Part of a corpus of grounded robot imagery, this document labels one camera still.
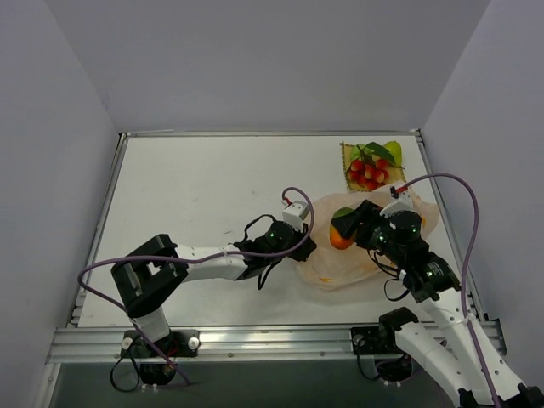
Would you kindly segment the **orange green fake mango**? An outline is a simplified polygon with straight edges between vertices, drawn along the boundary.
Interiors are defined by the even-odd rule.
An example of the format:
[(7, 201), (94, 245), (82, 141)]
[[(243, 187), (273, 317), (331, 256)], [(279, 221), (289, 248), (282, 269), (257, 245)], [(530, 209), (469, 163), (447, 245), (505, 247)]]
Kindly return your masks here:
[(331, 218), (330, 228), (329, 228), (329, 240), (331, 245), (337, 250), (346, 250), (351, 247), (354, 243), (355, 234), (352, 234), (350, 238), (343, 238), (338, 232), (337, 228), (332, 224), (332, 221), (336, 218), (348, 215), (354, 210), (350, 207), (341, 207), (336, 210)]

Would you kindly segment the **translucent printed plastic bag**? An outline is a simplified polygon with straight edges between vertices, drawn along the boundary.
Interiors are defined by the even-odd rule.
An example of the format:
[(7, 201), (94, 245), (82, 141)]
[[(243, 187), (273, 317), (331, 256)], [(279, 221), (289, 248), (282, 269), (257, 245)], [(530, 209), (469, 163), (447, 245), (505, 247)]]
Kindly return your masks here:
[(365, 199), (381, 207), (392, 201), (385, 189), (378, 189), (372, 192), (326, 195), (313, 202), (315, 222), (310, 238), (317, 248), (305, 262), (297, 266), (297, 272), (306, 284), (324, 291), (333, 291), (369, 279), (379, 272), (366, 250), (357, 246), (337, 250), (329, 238), (334, 212), (343, 207), (355, 209)]

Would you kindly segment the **green fake apple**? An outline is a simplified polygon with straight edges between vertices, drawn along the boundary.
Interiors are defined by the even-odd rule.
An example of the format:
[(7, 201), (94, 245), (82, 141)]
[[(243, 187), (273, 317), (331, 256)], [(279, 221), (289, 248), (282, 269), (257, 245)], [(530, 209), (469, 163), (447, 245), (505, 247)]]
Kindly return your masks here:
[(384, 145), (384, 148), (389, 152), (392, 159), (389, 163), (395, 167), (402, 166), (402, 147), (397, 141), (389, 141)]

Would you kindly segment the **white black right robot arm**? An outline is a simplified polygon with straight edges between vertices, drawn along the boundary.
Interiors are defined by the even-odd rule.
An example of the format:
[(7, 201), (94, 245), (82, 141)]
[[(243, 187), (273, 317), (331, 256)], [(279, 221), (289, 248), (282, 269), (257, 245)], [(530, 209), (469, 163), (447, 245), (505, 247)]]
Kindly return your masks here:
[(415, 302), (433, 319), (440, 344), (408, 308), (379, 318), (377, 340), (400, 349), (443, 389), (457, 407), (541, 407), (543, 393), (526, 385), (507, 365), (479, 321), (468, 312), (462, 283), (450, 265), (432, 252), (421, 234), (422, 219), (406, 204), (382, 208), (363, 201), (342, 208), (331, 228), (358, 247), (386, 257)]

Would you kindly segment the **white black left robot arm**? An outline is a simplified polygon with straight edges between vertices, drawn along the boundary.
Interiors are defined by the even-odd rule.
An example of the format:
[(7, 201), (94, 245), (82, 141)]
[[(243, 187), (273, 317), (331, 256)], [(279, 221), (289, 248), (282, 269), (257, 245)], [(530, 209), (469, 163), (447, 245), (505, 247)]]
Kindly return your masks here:
[(171, 329), (162, 305), (185, 282), (210, 279), (258, 279), (262, 288), (268, 273), (284, 258), (305, 262), (317, 245), (309, 226), (297, 230), (274, 219), (264, 235), (219, 247), (178, 246), (159, 234), (130, 253), (133, 261), (115, 263), (110, 272), (127, 316), (143, 332), (141, 347), (162, 356), (171, 347)]

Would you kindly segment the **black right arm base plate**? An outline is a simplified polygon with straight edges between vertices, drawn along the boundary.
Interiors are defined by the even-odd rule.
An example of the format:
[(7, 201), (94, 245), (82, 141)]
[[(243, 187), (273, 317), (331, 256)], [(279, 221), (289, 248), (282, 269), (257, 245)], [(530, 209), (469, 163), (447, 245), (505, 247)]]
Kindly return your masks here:
[(399, 348), (382, 337), (378, 325), (351, 327), (350, 337), (353, 353), (360, 356), (402, 353)]

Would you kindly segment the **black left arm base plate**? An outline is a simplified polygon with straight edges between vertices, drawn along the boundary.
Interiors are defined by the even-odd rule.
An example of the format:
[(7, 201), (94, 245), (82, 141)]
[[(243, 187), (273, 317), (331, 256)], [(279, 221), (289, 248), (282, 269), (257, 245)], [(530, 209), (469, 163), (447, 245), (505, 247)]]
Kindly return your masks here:
[[(155, 342), (155, 346), (169, 358), (193, 358), (198, 355), (200, 333), (196, 330), (173, 330), (168, 336)], [(136, 331), (126, 331), (121, 350), (131, 349), (138, 359), (158, 357), (159, 354)]]

